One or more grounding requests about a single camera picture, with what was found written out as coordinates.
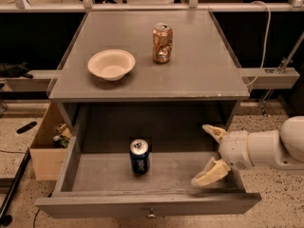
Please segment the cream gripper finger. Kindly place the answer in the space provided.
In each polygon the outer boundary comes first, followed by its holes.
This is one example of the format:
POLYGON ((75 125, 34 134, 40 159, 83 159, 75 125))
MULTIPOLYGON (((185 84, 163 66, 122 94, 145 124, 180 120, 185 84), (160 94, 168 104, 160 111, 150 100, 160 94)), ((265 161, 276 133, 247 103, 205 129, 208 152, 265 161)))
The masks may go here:
POLYGON ((204 169, 191 179, 191 184, 197 187, 212 184, 226 177, 230 170, 231 168, 223 159, 211 158, 204 169))
POLYGON ((202 126, 202 129, 210 136, 212 136, 217 143, 221 143, 223 138, 228 134, 225 129, 217 126, 212 126, 210 124, 204 124, 202 126))

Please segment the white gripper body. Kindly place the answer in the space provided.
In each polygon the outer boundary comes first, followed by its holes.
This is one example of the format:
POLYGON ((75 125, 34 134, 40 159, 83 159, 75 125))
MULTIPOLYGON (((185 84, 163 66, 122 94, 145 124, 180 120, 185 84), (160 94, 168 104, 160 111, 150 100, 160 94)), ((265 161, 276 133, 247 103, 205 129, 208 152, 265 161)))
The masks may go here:
POLYGON ((247 131, 233 131, 221 140, 218 152, 231 168, 236 170, 253 168, 248 150, 248 137, 247 131))

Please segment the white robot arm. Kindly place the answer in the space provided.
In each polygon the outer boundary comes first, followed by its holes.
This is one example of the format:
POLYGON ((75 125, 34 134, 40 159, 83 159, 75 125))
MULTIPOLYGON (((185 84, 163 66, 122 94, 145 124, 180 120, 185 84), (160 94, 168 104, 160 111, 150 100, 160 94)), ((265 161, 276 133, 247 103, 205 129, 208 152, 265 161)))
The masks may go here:
POLYGON ((287 173, 304 171, 304 117, 288 119, 279 130, 228 133, 220 127, 204 124, 203 130, 218 143, 220 159, 211 158, 191 184, 202 187, 226 177, 231 170, 249 170, 267 166, 287 173))

